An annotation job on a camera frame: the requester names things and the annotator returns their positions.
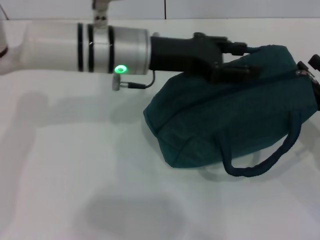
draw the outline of teal bag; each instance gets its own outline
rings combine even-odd
[[[297,141],[301,125],[317,110],[312,81],[297,75],[284,46],[250,48],[230,63],[263,67],[258,79],[210,84],[200,76],[179,74],[167,81],[144,110],[165,161],[173,168],[199,168],[222,161],[232,176],[267,172]],[[232,159],[282,146],[262,163],[235,168]]]

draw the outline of white table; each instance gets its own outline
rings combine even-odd
[[[11,46],[22,41],[26,23],[4,22]],[[320,53],[320,19],[113,24],[286,45],[296,61]],[[119,92],[112,92],[111,75],[0,76],[0,240],[320,239],[320,115],[265,175],[231,177],[222,164],[169,168],[142,112],[173,75],[159,72],[146,91]],[[147,83],[151,76],[127,79]],[[262,161],[278,146],[235,165]]]

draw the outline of bag handle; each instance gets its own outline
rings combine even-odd
[[[217,136],[217,144],[221,150],[222,154],[222,162],[225,171],[234,176],[240,177],[244,176],[247,178],[255,177],[262,175],[269,171],[273,165],[277,163],[277,161],[281,158],[282,155],[287,153],[292,146],[296,143],[300,132],[301,132],[302,118],[301,113],[299,111],[292,111],[289,117],[289,133],[286,139],[284,140],[282,146],[280,146],[269,158],[265,161],[259,163],[254,167],[246,167],[246,168],[236,168],[232,166],[232,152],[230,148],[230,144],[228,143],[228,138],[226,137],[225,132],[218,133]]]

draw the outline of green led light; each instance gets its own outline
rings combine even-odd
[[[125,65],[118,65],[114,69],[116,74],[124,74],[127,70],[128,68]]]

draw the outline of dark green bag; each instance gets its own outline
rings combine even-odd
[[[259,79],[210,84],[179,74],[165,84],[144,110],[165,161],[173,168],[198,168],[223,161],[233,176],[267,172],[297,141],[301,125],[317,110],[312,81],[298,76],[284,46],[251,48],[231,63],[263,66]],[[234,168],[232,158],[283,145],[255,167]]]

